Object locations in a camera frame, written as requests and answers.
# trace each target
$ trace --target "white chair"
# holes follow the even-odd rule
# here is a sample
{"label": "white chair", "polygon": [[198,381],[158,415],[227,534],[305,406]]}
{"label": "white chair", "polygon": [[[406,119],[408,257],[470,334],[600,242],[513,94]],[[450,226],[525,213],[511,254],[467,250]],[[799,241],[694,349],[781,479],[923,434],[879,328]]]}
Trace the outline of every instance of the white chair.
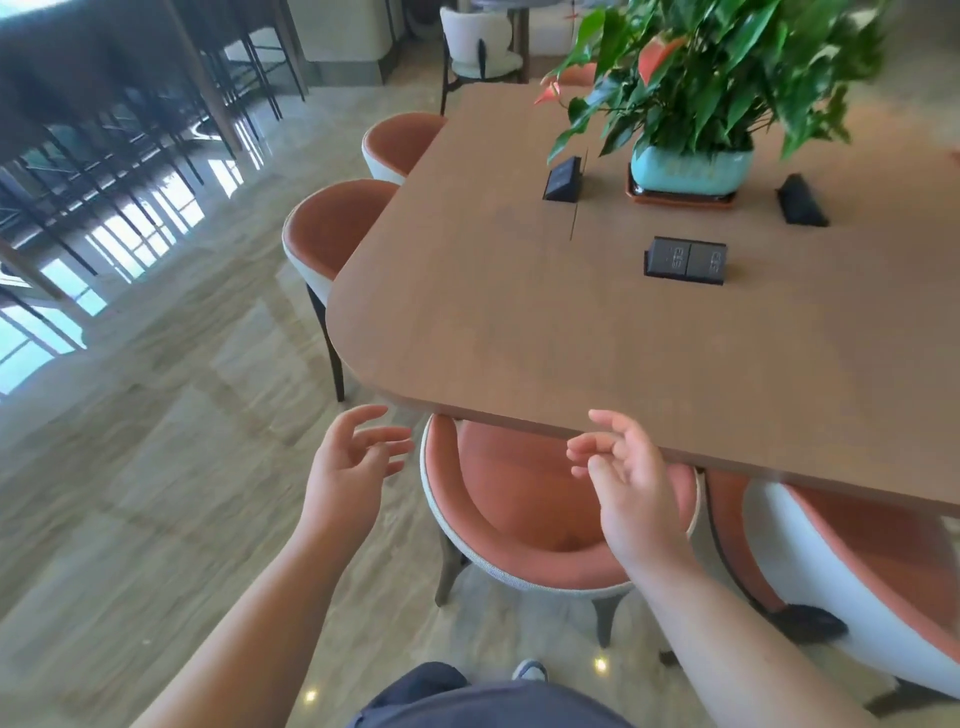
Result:
{"label": "white chair", "polygon": [[[463,84],[519,82],[523,67],[520,54],[510,50],[514,28],[503,12],[456,12],[440,8],[444,27],[444,88],[440,114],[446,112],[446,96]],[[455,78],[450,81],[450,72]]]}
{"label": "white chair", "polygon": [[960,568],[941,519],[731,473],[708,472],[707,491],[720,556],[760,612],[897,678],[871,712],[960,699]]}

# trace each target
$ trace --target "hand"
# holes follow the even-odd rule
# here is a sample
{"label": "hand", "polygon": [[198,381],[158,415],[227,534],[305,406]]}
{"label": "hand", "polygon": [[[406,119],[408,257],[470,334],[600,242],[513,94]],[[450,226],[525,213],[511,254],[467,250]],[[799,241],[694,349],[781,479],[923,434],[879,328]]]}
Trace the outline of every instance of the hand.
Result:
{"label": "hand", "polygon": [[677,498],[660,450],[626,415],[591,409],[613,432],[586,432],[567,442],[576,477],[589,477],[600,499],[600,523],[617,561],[643,589],[676,569],[699,569],[680,523]]}
{"label": "hand", "polygon": [[387,407],[365,404],[340,414],[313,458],[298,531],[331,536],[349,559],[366,540],[380,512],[383,479],[399,473],[414,448],[409,427],[359,425],[383,417]]}

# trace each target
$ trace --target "left hand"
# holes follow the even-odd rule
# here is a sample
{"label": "left hand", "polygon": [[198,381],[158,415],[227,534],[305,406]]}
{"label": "left hand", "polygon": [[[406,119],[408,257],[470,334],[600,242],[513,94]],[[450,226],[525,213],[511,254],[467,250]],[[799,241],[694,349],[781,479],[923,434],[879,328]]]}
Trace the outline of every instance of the left hand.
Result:
{"label": "left hand", "polygon": [[410,428],[359,425],[383,417],[387,407],[365,404],[341,413],[313,458],[298,531],[332,535],[352,558],[380,512],[383,479],[403,469],[414,448]]}

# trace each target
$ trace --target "right hand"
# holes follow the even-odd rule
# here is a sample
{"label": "right hand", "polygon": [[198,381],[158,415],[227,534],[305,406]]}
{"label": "right hand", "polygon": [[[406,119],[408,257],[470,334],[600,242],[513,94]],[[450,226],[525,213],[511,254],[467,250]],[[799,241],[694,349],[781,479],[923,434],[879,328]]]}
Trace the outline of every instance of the right hand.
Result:
{"label": "right hand", "polygon": [[600,523],[617,561],[641,589],[677,569],[698,570],[660,450],[626,415],[591,409],[589,417],[613,432],[574,437],[566,456],[576,477],[593,482]]}

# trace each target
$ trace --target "potted plant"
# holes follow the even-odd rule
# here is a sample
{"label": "potted plant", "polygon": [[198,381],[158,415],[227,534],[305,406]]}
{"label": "potted plant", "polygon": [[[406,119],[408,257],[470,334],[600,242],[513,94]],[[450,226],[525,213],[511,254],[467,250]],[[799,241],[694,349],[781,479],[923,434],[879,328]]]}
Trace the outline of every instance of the potted plant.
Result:
{"label": "potted plant", "polygon": [[567,108],[552,160],[594,113],[602,155],[634,144],[638,187],[719,196],[743,182],[752,135],[783,125],[781,154],[809,139],[850,141],[850,82],[881,62],[881,8],[857,22],[846,0],[631,0],[584,18],[552,72],[596,62],[593,91]]}

